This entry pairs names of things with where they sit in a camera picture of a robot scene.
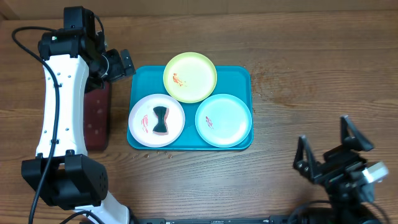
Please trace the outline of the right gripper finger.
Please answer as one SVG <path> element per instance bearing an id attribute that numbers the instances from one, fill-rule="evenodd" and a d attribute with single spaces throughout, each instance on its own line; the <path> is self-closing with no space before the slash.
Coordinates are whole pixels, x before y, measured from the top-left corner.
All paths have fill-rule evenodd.
<path id="1" fill-rule="evenodd" d="M 312 153 L 310 144 L 305 135 L 298 138 L 298 146 L 293 161 L 293 168 L 311 183 L 317 184 L 322 173 Z"/>
<path id="2" fill-rule="evenodd" d="M 340 117 L 340 139 L 347 149 L 366 152 L 374 149 L 373 143 L 357 129 L 348 115 Z"/>

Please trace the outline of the yellow-green plate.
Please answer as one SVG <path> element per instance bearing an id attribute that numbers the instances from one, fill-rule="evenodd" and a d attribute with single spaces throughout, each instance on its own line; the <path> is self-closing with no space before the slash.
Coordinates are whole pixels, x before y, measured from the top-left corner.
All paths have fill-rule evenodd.
<path id="1" fill-rule="evenodd" d="M 203 101 L 212 94 L 217 80 L 213 62 L 196 52 L 184 52 L 173 57 L 163 74 L 167 93 L 182 103 Z"/>

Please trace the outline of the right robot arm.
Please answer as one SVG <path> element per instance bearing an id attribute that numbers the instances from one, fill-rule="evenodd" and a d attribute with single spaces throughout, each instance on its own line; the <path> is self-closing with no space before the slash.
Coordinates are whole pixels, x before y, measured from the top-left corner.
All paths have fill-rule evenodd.
<path id="1" fill-rule="evenodd" d="M 316 208 L 316 201 L 297 207 L 288 223 L 380 223 L 365 205 L 374 203 L 374 186 L 389 174 L 382 161 L 369 165 L 360 152 L 373 149 L 347 115 L 340 118 L 341 144 L 324 153 L 323 162 L 315 159 L 305 136 L 298 139 L 293 168 L 328 194 L 329 208 Z"/>

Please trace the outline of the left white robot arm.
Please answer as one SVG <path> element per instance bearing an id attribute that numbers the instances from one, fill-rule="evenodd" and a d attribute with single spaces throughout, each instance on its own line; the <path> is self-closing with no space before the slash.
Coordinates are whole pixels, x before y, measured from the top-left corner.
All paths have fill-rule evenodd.
<path id="1" fill-rule="evenodd" d="M 84 98 L 135 74 L 127 50 L 106 48 L 99 17 L 81 6 L 66 7 L 61 29 L 44 28 L 34 57 L 45 74 L 44 121 L 35 157 L 21 174 L 48 206 L 84 215 L 92 223 L 136 223 L 131 209 L 108 190 L 104 165 L 88 157 L 84 137 Z"/>

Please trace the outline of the red and green sponge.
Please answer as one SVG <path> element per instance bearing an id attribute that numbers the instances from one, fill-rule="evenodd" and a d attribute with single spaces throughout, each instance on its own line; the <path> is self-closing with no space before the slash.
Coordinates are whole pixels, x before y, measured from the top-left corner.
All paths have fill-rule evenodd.
<path id="1" fill-rule="evenodd" d="M 157 123 L 153 128 L 153 133 L 157 135 L 167 135 L 168 127 L 167 127 L 167 117 L 169 115 L 169 109 L 164 106 L 156 106 L 153 108 L 153 112 L 157 117 Z"/>

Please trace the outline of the white plate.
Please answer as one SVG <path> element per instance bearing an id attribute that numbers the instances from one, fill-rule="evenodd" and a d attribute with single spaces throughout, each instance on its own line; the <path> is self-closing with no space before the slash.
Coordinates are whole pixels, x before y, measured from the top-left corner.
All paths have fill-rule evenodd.
<path id="1" fill-rule="evenodd" d="M 156 106 L 169 109 L 166 123 L 167 135 L 153 133 L 157 117 L 153 112 Z M 133 107 L 129 114 L 128 128 L 133 138 L 147 147 L 163 147 L 173 143 L 181 135 L 185 126 L 185 113 L 181 104 L 169 95 L 152 94 L 143 97 Z"/>

